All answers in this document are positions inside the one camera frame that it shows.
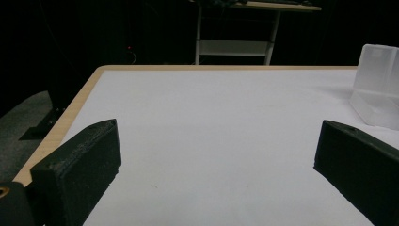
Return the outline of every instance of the white table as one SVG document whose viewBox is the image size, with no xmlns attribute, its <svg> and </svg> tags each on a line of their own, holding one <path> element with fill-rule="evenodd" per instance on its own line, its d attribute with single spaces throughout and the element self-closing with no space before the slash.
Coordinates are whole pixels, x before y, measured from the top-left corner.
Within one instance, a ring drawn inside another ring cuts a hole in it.
<svg viewBox="0 0 399 226">
<path fill-rule="evenodd" d="M 351 107 L 354 69 L 319 69 L 99 69 L 62 142 L 117 119 L 122 166 L 85 225 L 372 225 L 312 168 L 321 125 L 399 132 Z"/>
</svg>

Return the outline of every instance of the translucent plastic container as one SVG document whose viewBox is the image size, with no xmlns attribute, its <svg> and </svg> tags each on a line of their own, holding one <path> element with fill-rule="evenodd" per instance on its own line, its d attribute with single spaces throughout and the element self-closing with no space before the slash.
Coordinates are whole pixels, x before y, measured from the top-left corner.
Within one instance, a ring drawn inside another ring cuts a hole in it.
<svg viewBox="0 0 399 226">
<path fill-rule="evenodd" d="M 399 130 L 399 51 L 363 46 L 350 104 L 365 123 Z"/>
</svg>

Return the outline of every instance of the dark background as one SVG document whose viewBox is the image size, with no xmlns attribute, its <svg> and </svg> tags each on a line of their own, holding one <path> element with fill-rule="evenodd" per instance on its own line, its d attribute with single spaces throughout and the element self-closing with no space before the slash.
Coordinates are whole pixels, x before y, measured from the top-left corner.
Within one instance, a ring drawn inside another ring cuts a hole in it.
<svg viewBox="0 0 399 226">
<path fill-rule="evenodd" d="M 366 44 L 399 46 L 396 1 L 315 0 L 322 11 L 283 12 L 271 64 L 357 65 Z M 198 6 L 187 0 L 15 0 L 1 3 L 0 117 L 48 90 L 66 108 L 107 64 L 194 63 Z M 205 8 L 202 36 L 267 40 L 273 11 Z M 202 64 L 262 64 L 202 56 Z"/>
</svg>

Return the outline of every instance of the floor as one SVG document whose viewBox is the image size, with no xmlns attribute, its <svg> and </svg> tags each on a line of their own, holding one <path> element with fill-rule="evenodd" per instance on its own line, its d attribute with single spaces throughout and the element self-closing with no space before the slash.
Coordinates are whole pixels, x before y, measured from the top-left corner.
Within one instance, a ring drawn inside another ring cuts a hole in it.
<svg viewBox="0 0 399 226">
<path fill-rule="evenodd" d="M 43 91 L 0 118 L 0 182 L 12 181 L 39 146 L 45 134 L 34 136 L 29 131 L 36 131 L 51 110 L 50 97 Z"/>
</svg>

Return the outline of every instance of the white shelf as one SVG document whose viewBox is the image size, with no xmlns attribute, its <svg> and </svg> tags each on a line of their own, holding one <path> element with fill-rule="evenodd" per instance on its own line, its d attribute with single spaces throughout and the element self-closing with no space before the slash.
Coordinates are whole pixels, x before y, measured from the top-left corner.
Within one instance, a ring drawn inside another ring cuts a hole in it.
<svg viewBox="0 0 399 226">
<path fill-rule="evenodd" d="M 267 41 L 201 40 L 200 55 L 265 57 Z"/>
</svg>

